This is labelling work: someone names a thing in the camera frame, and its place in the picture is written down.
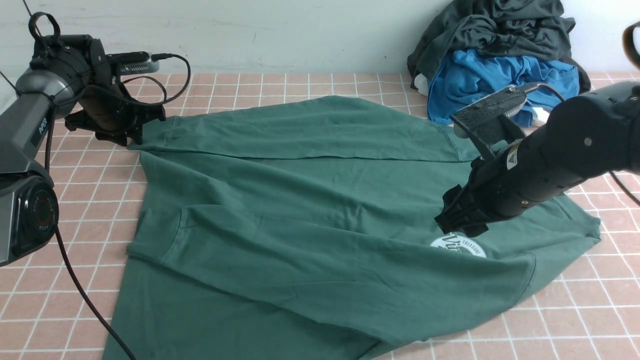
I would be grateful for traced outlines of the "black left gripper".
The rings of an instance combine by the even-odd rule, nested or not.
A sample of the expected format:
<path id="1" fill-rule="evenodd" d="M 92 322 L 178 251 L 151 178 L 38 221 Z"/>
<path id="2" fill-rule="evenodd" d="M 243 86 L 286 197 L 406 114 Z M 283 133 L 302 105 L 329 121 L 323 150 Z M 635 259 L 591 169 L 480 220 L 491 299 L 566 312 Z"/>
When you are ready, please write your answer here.
<path id="1" fill-rule="evenodd" d="M 125 84 L 115 78 L 105 86 L 88 85 L 78 103 L 82 110 L 64 118 L 66 129 L 92 132 L 98 141 L 121 147 L 126 147 L 130 141 L 142 144 L 144 125 L 167 120 L 162 104 L 135 100 Z"/>

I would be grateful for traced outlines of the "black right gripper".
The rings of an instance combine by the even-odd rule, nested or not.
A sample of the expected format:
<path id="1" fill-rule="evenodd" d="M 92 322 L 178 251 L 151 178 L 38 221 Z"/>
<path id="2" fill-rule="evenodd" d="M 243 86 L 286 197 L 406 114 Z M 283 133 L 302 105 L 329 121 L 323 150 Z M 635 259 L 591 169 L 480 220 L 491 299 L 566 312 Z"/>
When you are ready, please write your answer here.
<path id="1" fill-rule="evenodd" d="M 473 238 L 489 224 L 512 220 L 556 195 L 556 170 L 539 148 L 511 145 L 489 161 L 473 161 L 464 186 L 442 196 L 443 209 L 434 220 L 446 234 Z"/>

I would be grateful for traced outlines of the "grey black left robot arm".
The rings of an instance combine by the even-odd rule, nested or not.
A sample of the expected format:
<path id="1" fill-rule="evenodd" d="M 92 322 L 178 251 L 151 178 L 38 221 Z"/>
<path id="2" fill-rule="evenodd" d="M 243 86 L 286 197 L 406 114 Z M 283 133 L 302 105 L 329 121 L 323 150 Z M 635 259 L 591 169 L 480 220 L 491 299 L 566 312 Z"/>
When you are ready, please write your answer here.
<path id="1" fill-rule="evenodd" d="M 16 82 L 17 98 L 0 119 L 0 263 L 43 248 L 60 218 L 54 181 L 35 159 L 55 121 L 71 132 L 125 147 L 141 143 L 143 125 L 165 120 L 162 105 L 129 94 L 121 75 L 158 70 L 145 51 L 106 54 L 89 35 L 36 35 L 29 68 Z"/>

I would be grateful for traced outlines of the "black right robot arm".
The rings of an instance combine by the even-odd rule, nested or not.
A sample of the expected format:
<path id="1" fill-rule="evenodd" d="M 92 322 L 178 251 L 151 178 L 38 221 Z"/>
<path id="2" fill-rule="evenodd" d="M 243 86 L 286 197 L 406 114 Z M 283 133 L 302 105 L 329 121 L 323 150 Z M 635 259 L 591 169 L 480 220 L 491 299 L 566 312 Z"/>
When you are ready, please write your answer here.
<path id="1" fill-rule="evenodd" d="M 567 190 L 612 171 L 638 174 L 637 81 L 618 82 L 562 101 L 525 135 L 509 118 L 541 82 L 509 86 L 467 105 L 451 119 L 480 153 L 464 186 L 442 197 L 435 222 L 444 233 L 476 237 Z"/>

